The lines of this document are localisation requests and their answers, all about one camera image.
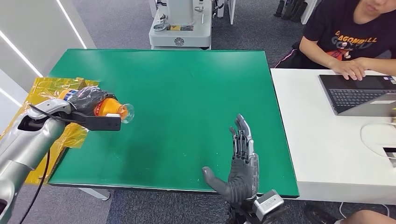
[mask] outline green tabletop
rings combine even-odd
[[[227,179],[229,126],[249,123],[259,155],[259,192],[298,196],[263,51],[69,49],[50,77],[99,81],[135,108],[119,132],[89,132],[65,153],[50,184],[209,191],[201,168]]]

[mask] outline plastic bottle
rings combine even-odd
[[[59,98],[68,101],[76,92],[78,92],[78,90],[63,90],[59,94]],[[121,116],[121,122],[126,124],[134,118],[134,107],[131,104],[121,104],[114,98],[106,98],[93,109],[93,114],[95,116],[106,116],[109,113],[119,114]]]

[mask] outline human hand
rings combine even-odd
[[[257,194],[259,181],[258,155],[253,149],[250,127],[242,115],[235,119],[237,132],[233,127],[233,156],[228,182],[215,177],[209,167],[203,167],[206,183],[230,203],[243,202]]]
[[[341,74],[346,80],[349,77],[353,80],[362,80],[366,76],[364,70],[366,68],[363,66],[363,58],[357,58],[351,61],[339,61],[334,60],[329,67],[336,73]]]

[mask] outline bottle label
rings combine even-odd
[[[103,101],[100,102],[98,105],[96,105],[95,110],[93,110],[93,114],[95,114],[95,116],[99,116],[99,111],[100,111],[100,108],[102,107]]]
[[[63,100],[68,100],[68,99],[70,99],[71,97],[72,97],[72,95],[74,94],[74,93],[76,93],[77,92],[77,90],[70,90],[68,93],[66,93],[66,95],[63,97]]]

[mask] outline gray carpet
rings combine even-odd
[[[147,0],[73,0],[97,48],[150,49]],[[265,50],[274,66],[302,36],[303,25],[274,17],[278,0],[236,1],[234,25],[228,7],[213,20],[213,49]]]
[[[9,224],[18,224],[37,185],[24,185]],[[105,224],[111,199],[102,201],[77,188],[44,185],[24,224]]]
[[[286,200],[289,209],[274,224],[309,224],[304,216],[306,204],[317,205],[341,219],[340,203]],[[395,206],[389,206],[396,217]],[[374,210],[386,214],[382,205],[345,203],[344,215],[359,210]],[[107,224],[225,224],[228,205],[218,195],[198,195],[169,192],[140,192],[117,190],[107,217]]]

